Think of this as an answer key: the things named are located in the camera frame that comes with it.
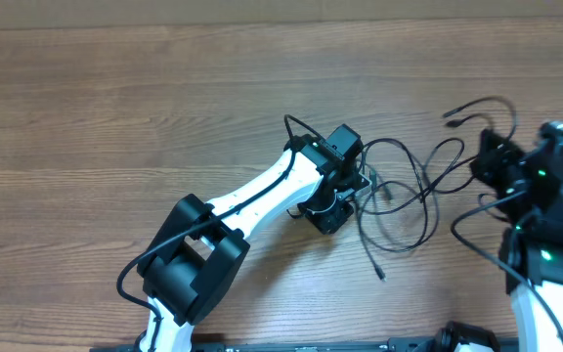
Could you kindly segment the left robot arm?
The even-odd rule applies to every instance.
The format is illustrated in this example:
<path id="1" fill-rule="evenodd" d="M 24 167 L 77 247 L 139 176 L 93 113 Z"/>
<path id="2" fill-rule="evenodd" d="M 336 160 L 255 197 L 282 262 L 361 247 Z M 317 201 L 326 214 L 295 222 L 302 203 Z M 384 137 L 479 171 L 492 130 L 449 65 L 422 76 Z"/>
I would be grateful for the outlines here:
<path id="1" fill-rule="evenodd" d="M 266 171 L 224 196 L 180 199 L 136 271 L 150 311 L 137 351 L 188 351 L 194 327 L 223 299 L 247 252 L 249 237 L 295 207 L 324 235 L 353 214 L 349 198 L 368 187 L 356 159 L 361 137 L 342 124 L 328 137 L 292 135 Z"/>

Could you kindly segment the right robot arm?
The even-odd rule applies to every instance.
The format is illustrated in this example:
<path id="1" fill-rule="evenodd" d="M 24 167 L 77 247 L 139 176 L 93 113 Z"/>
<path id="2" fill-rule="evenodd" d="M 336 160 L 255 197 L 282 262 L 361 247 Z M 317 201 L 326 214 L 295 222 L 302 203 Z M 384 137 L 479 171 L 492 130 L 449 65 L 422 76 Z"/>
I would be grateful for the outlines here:
<path id="1" fill-rule="evenodd" d="M 543 124 L 529 152 L 491 129 L 472 175 L 498 196 L 509 228 L 498 257 L 522 351 L 563 351 L 563 122 Z"/>

